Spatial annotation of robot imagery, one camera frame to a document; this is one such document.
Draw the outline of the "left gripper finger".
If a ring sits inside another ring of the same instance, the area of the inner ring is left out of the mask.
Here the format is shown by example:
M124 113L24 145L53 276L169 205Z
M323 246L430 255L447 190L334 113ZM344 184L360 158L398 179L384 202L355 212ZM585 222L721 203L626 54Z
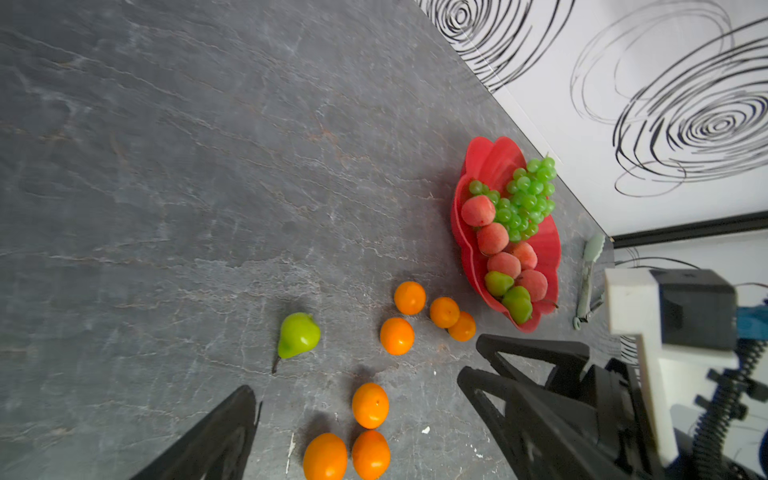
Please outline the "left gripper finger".
M241 479L261 415L253 389L238 387L136 479Z

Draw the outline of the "green grape bunch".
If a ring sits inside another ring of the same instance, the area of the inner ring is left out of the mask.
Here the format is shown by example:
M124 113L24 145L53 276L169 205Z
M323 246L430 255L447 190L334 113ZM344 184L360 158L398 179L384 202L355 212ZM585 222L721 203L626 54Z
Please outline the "green grape bunch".
M513 172L503 191L492 190L480 180L469 182L470 198L490 202L492 221L500 224L511 242L528 240L539 231L539 225L556 208L552 199L557 176L556 162L551 157L532 159Z

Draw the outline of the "pink peach top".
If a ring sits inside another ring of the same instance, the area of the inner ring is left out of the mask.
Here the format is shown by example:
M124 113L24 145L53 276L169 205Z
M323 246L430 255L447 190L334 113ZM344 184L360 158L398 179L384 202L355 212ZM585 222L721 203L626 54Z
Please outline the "pink peach top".
M528 291L532 302L543 300L549 287L546 276L532 269L523 270L516 279L516 284Z

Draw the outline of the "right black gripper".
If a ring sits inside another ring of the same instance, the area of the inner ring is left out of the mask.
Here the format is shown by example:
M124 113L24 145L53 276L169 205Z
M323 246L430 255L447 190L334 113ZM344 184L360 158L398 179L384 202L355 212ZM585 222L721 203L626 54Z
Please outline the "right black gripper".
M580 385L586 344L482 334L476 349L499 375L465 367L457 383L517 478L603 479L606 459L610 479L665 477L633 367L594 365ZM544 389L504 355L551 364Z

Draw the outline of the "lone pink peach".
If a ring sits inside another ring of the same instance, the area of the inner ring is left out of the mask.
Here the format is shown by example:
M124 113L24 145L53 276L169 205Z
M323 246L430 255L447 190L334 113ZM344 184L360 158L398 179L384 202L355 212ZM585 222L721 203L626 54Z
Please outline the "lone pink peach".
M538 265L538 256L528 242L519 242L511 247L510 253L518 259L521 270L534 270Z

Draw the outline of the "red flower-shaped bowl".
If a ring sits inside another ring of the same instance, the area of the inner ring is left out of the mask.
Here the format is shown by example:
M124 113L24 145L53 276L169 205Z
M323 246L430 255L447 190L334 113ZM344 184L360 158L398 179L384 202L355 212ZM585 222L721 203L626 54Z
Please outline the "red flower-shaped bowl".
M558 306L554 175L552 160L527 161L507 137L476 137L451 203L451 229L470 285L523 333Z

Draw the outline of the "green pear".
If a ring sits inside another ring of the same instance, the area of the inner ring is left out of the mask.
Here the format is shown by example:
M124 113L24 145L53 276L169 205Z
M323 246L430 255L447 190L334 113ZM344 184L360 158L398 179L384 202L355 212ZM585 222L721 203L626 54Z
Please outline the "green pear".
M487 291L496 298L502 298L515 284L515 279L503 272L491 270L484 277Z
M322 338L322 330L314 317L305 312L288 315L282 322L277 344L277 354L271 374L277 373L281 360L287 360L313 350Z
M530 293L523 286L515 286L508 290L502 297L502 304L518 325L525 324L532 316L533 305Z

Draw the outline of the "pink peach bottom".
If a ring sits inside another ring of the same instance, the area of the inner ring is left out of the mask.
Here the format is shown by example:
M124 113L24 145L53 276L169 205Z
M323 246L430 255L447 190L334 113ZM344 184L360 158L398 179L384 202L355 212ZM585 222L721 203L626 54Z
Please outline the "pink peach bottom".
M509 244L509 233L500 223L490 223L476 231L479 251L485 256L502 252Z

